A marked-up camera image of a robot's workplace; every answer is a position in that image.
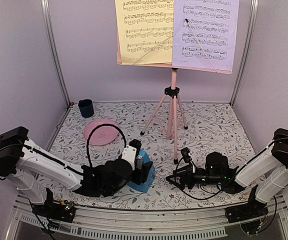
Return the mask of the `blue metronome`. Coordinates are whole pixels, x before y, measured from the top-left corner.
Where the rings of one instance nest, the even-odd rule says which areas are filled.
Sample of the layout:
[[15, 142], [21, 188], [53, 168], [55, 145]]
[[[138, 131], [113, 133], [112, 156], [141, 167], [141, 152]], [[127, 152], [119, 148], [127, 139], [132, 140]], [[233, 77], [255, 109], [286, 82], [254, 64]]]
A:
[[155, 167], [144, 150], [139, 151], [136, 160], [141, 161], [141, 169], [135, 168], [131, 181], [126, 185], [135, 191], [148, 193], [155, 178]]

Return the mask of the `pink music stand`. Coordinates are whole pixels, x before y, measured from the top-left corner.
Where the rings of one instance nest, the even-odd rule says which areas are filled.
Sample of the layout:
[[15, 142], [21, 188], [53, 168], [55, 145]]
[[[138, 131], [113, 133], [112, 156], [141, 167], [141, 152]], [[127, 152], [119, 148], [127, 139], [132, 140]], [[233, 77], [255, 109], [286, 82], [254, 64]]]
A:
[[[117, 40], [118, 40], [118, 61], [121, 65], [121, 55], [120, 55], [120, 45], [119, 45], [119, 34], [117, 30]], [[181, 103], [179, 88], [177, 87], [177, 71], [178, 69], [188, 69], [188, 70], [197, 70], [197, 71], [205, 71], [217, 74], [231, 74], [231, 72], [214, 72], [209, 69], [199, 69], [199, 68], [189, 68], [189, 67], [178, 67], [174, 66], [171, 63], [156, 63], [156, 64], [139, 64], [139, 65], [127, 65], [127, 66], [160, 66], [171, 69], [171, 85], [170, 87], [165, 89], [163, 98], [169, 99], [169, 117], [168, 117], [168, 127], [165, 130], [167, 138], [177, 139], [178, 137], [178, 117], [184, 116], [184, 110]]]

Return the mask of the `yellow sheet music page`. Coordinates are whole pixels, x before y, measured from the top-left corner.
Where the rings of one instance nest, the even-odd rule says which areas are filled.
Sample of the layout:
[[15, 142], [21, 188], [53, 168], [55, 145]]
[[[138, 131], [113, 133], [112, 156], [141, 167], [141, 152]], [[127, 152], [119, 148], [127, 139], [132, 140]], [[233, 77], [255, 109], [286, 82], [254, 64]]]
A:
[[173, 56], [173, 0], [116, 0], [123, 65], [170, 64]]

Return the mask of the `purple sheet music page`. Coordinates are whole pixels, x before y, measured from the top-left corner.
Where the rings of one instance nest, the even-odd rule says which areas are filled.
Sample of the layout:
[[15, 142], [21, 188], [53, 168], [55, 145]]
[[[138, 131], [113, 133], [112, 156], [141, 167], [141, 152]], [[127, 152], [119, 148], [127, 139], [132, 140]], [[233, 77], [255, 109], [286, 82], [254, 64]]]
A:
[[173, 66], [231, 72], [239, 5], [238, 0], [176, 0]]

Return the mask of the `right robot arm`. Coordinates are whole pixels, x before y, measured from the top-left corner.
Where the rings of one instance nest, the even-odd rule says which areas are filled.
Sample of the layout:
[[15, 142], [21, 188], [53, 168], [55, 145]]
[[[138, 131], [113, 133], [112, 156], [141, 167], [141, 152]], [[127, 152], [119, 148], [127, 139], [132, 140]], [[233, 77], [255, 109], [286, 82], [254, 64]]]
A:
[[288, 186], [288, 130], [279, 128], [272, 141], [241, 167], [230, 168], [228, 158], [219, 152], [211, 152], [205, 158], [205, 167], [196, 167], [190, 150], [181, 150], [186, 165], [176, 168], [166, 177], [172, 185], [183, 191], [194, 186], [219, 186], [220, 192], [237, 194], [245, 190], [259, 177], [271, 172], [263, 185], [254, 187], [251, 199], [243, 206], [246, 218], [253, 218], [275, 194]]

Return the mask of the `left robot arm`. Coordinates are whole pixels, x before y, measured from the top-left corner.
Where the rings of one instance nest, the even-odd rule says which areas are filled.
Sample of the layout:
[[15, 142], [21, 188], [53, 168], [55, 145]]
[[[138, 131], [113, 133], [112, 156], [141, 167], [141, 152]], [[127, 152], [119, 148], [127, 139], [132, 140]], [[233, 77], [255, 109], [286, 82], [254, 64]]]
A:
[[19, 126], [0, 135], [0, 177], [10, 180], [47, 216], [58, 213], [50, 200], [52, 192], [42, 188], [34, 175], [39, 174], [85, 197], [111, 197], [125, 185], [146, 193], [155, 168], [139, 140], [124, 143], [122, 153], [105, 164], [78, 165], [67, 162], [39, 147], [28, 138], [28, 129]]

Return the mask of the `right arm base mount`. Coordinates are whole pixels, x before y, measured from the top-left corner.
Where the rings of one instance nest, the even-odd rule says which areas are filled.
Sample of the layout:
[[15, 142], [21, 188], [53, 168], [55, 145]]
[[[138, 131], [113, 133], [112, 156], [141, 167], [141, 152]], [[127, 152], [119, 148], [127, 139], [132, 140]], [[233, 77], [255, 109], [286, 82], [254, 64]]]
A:
[[264, 217], [268, 213], [267, 204], [263, 203], [245, 203], [225, 209], [225, 217], [229, 223]]

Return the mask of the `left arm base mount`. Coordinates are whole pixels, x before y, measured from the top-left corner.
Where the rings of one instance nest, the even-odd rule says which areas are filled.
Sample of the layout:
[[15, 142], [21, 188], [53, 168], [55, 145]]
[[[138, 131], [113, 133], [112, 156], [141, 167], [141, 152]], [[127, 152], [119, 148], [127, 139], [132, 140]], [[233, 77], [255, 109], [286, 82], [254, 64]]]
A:
[[75, 218], [76, 208], [69, 204], [56, 202], [45, 202], [44, 204], [33, 204], [32, 211], [38, 216], [48, 220], [57, 220], [72, 223]]

